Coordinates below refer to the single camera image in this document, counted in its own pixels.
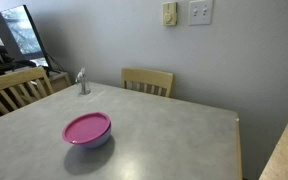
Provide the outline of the white plastic bowl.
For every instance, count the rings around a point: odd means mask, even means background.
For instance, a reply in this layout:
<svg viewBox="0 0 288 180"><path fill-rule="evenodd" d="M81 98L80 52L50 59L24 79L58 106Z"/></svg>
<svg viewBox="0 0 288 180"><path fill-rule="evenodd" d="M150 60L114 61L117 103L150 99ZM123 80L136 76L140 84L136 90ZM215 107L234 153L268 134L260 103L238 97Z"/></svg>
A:
<svg viewBox="0 0 288 180"><path fill-rule="evenodd" d="M87 126L78 144L86 148L96 148L104 144L110 136L111 125Z"/></svg>

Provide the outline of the pink round plastic lid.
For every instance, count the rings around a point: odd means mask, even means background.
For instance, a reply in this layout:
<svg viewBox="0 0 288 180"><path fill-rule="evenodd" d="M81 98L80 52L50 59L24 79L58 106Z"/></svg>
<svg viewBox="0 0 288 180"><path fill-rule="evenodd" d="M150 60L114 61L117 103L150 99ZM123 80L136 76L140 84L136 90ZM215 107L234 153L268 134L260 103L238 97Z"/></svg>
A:
<svg viewBox="0 0 288 180"><path fill-rule="evenodd" d="M111 125L110 118L102 112L93 112L81 115L69 122L62 131L64 141L79 145L81 135L87 126Z"/></svg>

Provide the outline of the black computer monitor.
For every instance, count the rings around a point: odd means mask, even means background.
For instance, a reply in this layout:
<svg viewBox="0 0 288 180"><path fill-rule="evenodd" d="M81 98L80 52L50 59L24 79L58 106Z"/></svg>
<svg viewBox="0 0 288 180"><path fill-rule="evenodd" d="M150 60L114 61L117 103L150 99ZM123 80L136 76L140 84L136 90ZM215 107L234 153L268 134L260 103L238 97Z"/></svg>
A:
<svg viewBox="0 0 288 180"><path fill-rule="evenodd" d="M54 71L26 5L0 11L0 39L14 63Z"/></svg>

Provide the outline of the wooden chair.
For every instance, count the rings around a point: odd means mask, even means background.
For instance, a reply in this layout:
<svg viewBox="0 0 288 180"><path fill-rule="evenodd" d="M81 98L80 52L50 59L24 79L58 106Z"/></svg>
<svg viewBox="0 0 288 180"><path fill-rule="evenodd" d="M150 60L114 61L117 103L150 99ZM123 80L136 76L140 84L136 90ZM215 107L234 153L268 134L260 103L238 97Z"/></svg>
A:
<svg viewBox="0 0 288 180"><path fill-rule="evenodd" d="M169 72L142 68L123 68L122 86L128 90L169 97L174 75Z"/></svg>
<svg viewBox="0 0 288 180"><path fill-rule="evenodd" d="M0 76L0 112L7 114L54 93L42 67Z"/></svg>

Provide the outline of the silver metal clamp post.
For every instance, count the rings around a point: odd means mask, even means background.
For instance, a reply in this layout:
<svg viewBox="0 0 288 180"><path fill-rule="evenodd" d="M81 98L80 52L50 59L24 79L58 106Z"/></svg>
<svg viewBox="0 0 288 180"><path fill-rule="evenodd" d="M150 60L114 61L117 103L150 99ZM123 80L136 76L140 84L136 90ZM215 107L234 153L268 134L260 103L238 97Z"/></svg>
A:
<svg viewBox="0 0 288 180"><path fill-rule="evenodd" d="M87 82L87 77L85 74L85 68L82 67L80 72L78 73L76 77L76 83L81 85L81 95L87 95L91 92L88 82Z"/></svg>

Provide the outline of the beige wall thermostat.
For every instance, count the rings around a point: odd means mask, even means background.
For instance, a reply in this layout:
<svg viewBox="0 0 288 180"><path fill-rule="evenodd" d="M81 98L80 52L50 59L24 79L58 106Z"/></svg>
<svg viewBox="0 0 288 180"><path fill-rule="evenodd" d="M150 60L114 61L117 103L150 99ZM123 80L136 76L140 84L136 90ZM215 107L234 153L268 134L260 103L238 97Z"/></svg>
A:
<svg viewBox="0 0 288 180"><path fill-rule="evenodd" d="M177 24L177 3L166 2L162 4L162 21L164 26Z"/></svg>

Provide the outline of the back wooden chair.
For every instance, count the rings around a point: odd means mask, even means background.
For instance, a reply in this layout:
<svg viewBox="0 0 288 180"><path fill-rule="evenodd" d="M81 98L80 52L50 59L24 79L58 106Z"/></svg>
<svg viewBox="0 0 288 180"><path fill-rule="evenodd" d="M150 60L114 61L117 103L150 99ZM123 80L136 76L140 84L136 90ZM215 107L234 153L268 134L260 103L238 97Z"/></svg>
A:
<svg viewBox="0 0 288 180"><path fill-rule="evenodd" d="M142 68L123 68L122 86L128 90L169 97L174 75L169 72Z"/></svg>

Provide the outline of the left wooden chair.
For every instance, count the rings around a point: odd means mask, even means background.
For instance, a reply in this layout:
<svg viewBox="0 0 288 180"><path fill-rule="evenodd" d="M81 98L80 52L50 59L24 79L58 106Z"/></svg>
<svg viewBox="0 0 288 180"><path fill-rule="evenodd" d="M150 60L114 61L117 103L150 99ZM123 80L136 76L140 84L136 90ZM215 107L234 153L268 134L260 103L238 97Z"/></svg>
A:
<svg viewBox="0 0 288 180"><path fill-rule="evenodd" d="M0 112L7 114L54 93L42 67L0 76Z"/></svg>

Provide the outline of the wooden side desk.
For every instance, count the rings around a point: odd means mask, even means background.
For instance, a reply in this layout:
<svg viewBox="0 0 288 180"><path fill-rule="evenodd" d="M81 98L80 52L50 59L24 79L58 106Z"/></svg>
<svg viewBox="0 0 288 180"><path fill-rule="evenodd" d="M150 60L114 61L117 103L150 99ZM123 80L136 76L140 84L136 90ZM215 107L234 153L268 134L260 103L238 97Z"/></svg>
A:
<svg viewBox="0 0 288 180"><path fill-rule="evenodd" d="M71 86L71 81L69 79L67 72L62 72L62 71L60 71L60 73L51 72L50 76L48 76L48 79L50 81L50 84L53 88L54 93ZM40 81L41 81L41 84L44 86L47 95L50 95L50 91L46 83L44 82L44 79L41 78ZM37 90L39 90L39 87L36 81L31 81L31 83L37 88Z"/></svg>

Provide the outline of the white double light switch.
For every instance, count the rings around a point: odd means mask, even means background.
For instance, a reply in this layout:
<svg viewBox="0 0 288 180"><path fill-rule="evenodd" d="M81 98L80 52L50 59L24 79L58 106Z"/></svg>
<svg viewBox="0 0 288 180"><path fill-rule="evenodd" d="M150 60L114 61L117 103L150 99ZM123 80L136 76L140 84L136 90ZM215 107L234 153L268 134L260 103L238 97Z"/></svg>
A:
<svg viewBox="0 0 288 180"><path fill-rule="evenodd" d="M188 25L210 25L212 22L213 0L189 2Z"/></svg>

